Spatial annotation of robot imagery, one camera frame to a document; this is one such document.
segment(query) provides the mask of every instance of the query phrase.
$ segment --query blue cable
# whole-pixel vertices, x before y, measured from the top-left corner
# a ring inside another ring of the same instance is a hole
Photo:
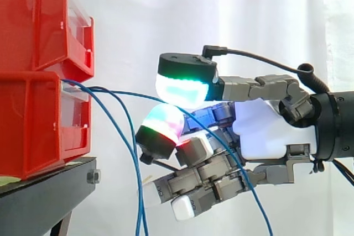
[[[129,126],[131,128],[131,134],[132,134],[132,142],[133,142],[133,150],[134,150],[134,154],[136,156],[136,158],[138,157],[138,150],[137,150],[137,142],[135,139],[135,129],[134,129],[134,124],[132,121],[132,117],[129,114],[128,108],[126,107],[126,105],[124,104],[124,102],[122,101],[122,99],[120,99],[116,94],[114,94],[113,92],[111,92],[110,90],[104,88],[104,87],[91,87],[90,90],[92,91],[93,89],[95,90],[101,90],[101,92],[104,93],[108,93],[109,95],[111,95],[113,98],[115,98],[122,106],[127,118],[128,118],[128,122],[129,122]],[[145,235],[148,235],[148,225],[147,225],[147,220],[146,220],[146,214],[145,214],[145,208],[143,205],[144,202],[144,198],[141,194],[139,194],[139,211],[138,211],[138,217],[137,217],[137,224],[136,224],[136,235],[138,234],[138,232],[140,231],[140,225],[141,225],[141,220],[143,218],[143,225],[144,225],[144,232]]]
[[[147,99],[152,99],[154,101],[157,101],[157,102],[161,102],[161,103],[165,103],[164,101],[162,101],[161,99],[159,98],[156,98],[156,97],[153,97],[153,96],[149,96],[149,95],[144,95],[144,94],[140,94],[140,93],[134,93],[134,92],[126,92],[126,91],[111,91],[112,93],[115,93],[115,94],[121,94],[121,95],[130,95],[130,96],[136,96],[136,97],[141,97],[141,98],[147,98]],[[237,167],[240,169],[247,185],[248,185],[248,188],[251,190],[252,194],[253,194],[253,197],[254,199],[256,200],[256,203],[259,207],[259,209],[261,210],[261,213],[263,215],[263,218],[267,224],[267,228],[268,228],[268,231],[269,231],[269,234],[270,236],[273,236],[273,230],[272,230],[272,226],[270,224],[270,221],[268,219],[268,216],[262,206],[262,203],[260,202],[258,196],[257,196],[257,193],[256,191],[254,190],[254,187],[251,183],[251,181],[249,180],[248,178],[248,175],[246,173],[246,171],[244,170],[244,168],[242,167],[239,159],[234,155],[234,153],[231,151],[231,149],[222,141],[222,139],[220,137],[218,137],[215,133],[213,133],[211,130],[209,130],[209,128],[205,127],[202,123],[200,123],[191,113],[187,112],[186,110],[182,109],[182,108],[179,108],[183,113],[185,113],[186,115],[188,115],[191,119],[193,119],[199,126],[201,126],[204,130],[206,130],[208,133],[210,133],[214,138],[217,139],[217,141],[219,141],[221,143],[221,145],[227,150],[227,152],[231,155],[231,157],[233,158],[233,160],[236,162],[237,164]]]
[[[113,123],[115,129],[118,131],[119,135],[121,136],[121,138],[123,139],[124,143],[128,147],[129,153],[130,153],[130,155],[131,155],[131,157],[133,159],[134,167],[135,167],[135,171],[136,171],[136,175],[137,175],[137,180],[138,180],[139,201],[141,201],[141,205],[144,208],[144,202],[141,200],[142,194],[143,194],[143,187],[142,187],[142,179],[141,179],[141,175],[140,175],[139,162],[138,162],[137,156],[135,156],[134,150],[130,146],[129,141],[127,140],[127,138],[125,137],[125,135],[121,131],[121,129],[118,126],[117,122],[112,117],[112,114],[109,112],[109,110],[106,108],[106,106],[100,101],[100,99],[94,94],[94,91],[91,91],[89,88],[85,87],[81,83],[78,83],[78,82],[76,82],[74,80],[62,80],[62,81],[66,82],[66,83],[74,84],[74,85],[78,86],[82,91],[84,91],[84,92],[88,93],[89,95],[91,95],[91,97],[94,98],[94,100],[103,109],[105,114],[109,117],[109,119]],[[139,231],[138,228],[136,228],[136,236],[139,236],[139,235],[140,235],[140,231]]]

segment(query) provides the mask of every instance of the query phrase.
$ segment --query black table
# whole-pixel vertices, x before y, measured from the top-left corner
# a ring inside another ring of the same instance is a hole
[[[96,158],[75,163],[28,181],[0,187],[0,235],[67,234],[71,211],[95,190],[100,172]]]

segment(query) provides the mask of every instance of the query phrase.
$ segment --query glowing green light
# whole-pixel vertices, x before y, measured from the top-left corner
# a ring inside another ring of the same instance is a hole
[[[162,103],[150,111],[142,125],[163,134],[177,144],[183,131],[184,117],[177,107]]]
[[[176,80],[157,75],[156,91],[159,97],[170,104],[194,109],[203,103],[209,85],[194,80]]]

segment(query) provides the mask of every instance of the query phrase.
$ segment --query red plastic drawer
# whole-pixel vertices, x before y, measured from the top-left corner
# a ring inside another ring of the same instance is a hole
[[[90,151],[91,99],[52,72],[0,73],[0,176],[27,179]]]
[[[0,0],[0,72],[93,77],[93,20],[75,0]]]

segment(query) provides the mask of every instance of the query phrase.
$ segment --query metal screw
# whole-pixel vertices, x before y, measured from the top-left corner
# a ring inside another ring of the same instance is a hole
[[[100,183],[100,181],[101,181],[101,170],[96,169],[87,173],[87,183],[95,185],[97,183]]]

